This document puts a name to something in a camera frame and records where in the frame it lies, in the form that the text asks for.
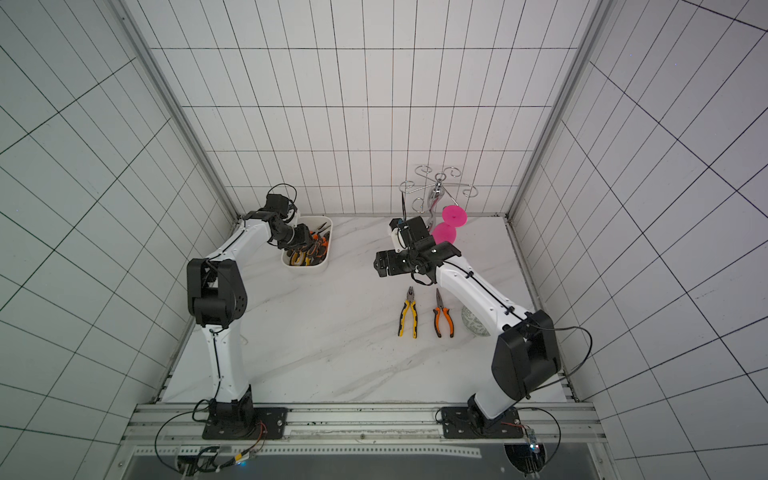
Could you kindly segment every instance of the white marble surface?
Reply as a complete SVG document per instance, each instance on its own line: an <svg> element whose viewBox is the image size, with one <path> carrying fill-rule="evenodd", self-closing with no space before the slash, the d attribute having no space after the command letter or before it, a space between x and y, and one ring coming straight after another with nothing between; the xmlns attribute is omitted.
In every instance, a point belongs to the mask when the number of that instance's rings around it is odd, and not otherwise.
<svg viewBox="0 0 768 480"><path fill-rule="evenodd" d="M435 287L407 275L379 278L375 253L392 248L388 218L334 217L329 265L299 275L262 247L240 266L248 292L242 318L243 361L254 402L466 402L492 378L496 338L476 337L461 320L461 304L441 289L455 336L437 338ZM504 221L474 217L458 229L455 245L470 264L512 301L531 308ZM419 337L399 314L413 285ZM443 320L441 331L447 330ZM200 327L182 354L164 402L196 402L213 395L211 368ZM533 401L564 401L559 385Z"/></svg>

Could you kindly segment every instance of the black mounting plate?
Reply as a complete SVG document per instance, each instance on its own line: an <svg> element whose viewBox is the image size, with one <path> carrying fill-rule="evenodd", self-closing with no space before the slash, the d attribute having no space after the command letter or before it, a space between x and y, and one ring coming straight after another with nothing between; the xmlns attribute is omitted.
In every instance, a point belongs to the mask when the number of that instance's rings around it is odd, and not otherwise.
<svg viewBox="0 0 768 480"><path fill-rule="evenodd" d="M482 432L472 429L469 422L467 407L442 407L440 409L442 417L442 436L447 439L521 439L523 438L523 428L513 427L511 425L502 425L502 423L511 423L520 425L520 416L516 409L509 409L504 412L501 418L492 420L492 426L487 427Z"/></svg>
<svg viewBox="0 0 768 480"><path fill-rule="evenodd" d="M243 429L242 424L235 423L228 425L220 422L218 425L205 424L203 430L203 439L205 440L256 440L259 438L259 421L266 425L266 435L264 440L279 440L283 437L283 431L286 427L286 416L288 409L280 408L254 408L256 416L256 428L246 436L240 436Z"/></svg>

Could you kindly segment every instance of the gray floor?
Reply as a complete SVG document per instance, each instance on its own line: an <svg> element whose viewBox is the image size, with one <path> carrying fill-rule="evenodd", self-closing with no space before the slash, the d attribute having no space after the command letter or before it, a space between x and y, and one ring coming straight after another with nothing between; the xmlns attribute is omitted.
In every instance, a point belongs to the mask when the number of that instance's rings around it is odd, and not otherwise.
<svg viewBox="0 0 768 480"><path fill-rule="evenodd" d="M227 468L215 478L291 478L317 480L446 480L447 478L524 478L510 465L500 445L480 447L482 459L444 455L262 455L245 465ZM172 463L172 458L164 458ZM206 478L207 474L198 474ZM134 457L127 480L153 478L178 480L179 475L152 456ZM585 444L563 444L551 464L541 473L543 480L597 480Z"/></svg>

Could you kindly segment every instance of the needle-nose pliers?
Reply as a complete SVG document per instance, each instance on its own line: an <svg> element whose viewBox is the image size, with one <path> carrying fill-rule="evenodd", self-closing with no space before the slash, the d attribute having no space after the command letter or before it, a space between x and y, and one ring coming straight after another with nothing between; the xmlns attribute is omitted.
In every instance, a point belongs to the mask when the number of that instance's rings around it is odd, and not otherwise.
<svg viewBox="0 0 768 480"><path fill-rule="evenodd" d="M440 296L440 289L437 290L437 308L433 310L435 312L435 331L437 332L437 337L442 338L442 335L440 335L440 312L442 312L443 315L445 315L445 319L448 320L448 326L451 327L451 338L453 338L453 320L451 320L451 316L448 314L449 309L444 308L442 305L442 297Z"/></svg>
<svg viewBox="0 0 768 480"><path fill-rule="evenodd" d="M400 313L400 328L397 330L397 336L402 336L402 331L405 328L406 313L408 310L413 312L413 338L416 338L416 324L419 321L419 315L416 313L416 301L413 299L413 287L408 288L408 296L406 296L406 303L402 306L402 312Z"/></svg>

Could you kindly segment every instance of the white tiled wall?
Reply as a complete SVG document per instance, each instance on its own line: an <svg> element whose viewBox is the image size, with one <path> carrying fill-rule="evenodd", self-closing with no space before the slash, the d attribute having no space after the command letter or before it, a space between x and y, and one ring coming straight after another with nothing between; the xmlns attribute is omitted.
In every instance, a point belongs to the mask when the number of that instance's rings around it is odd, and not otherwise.
<svg viewBox="0 0 768 480"><path fill-rule="evenodd" d="M422 164L506 212L597 1L126 3L238 208L380 214Z"/></svg>
<svg viewBox="0 0 768 480"><path fill-rule="evenodd" d="M766 5L619 0L513 215L625 478L765 477Z"/></svg>
<svg viewBox="0 0 768 480"><path fill-rule="evenodd" d="M0 3L0 478L103 478L229 232L101 0Z"/></svg>

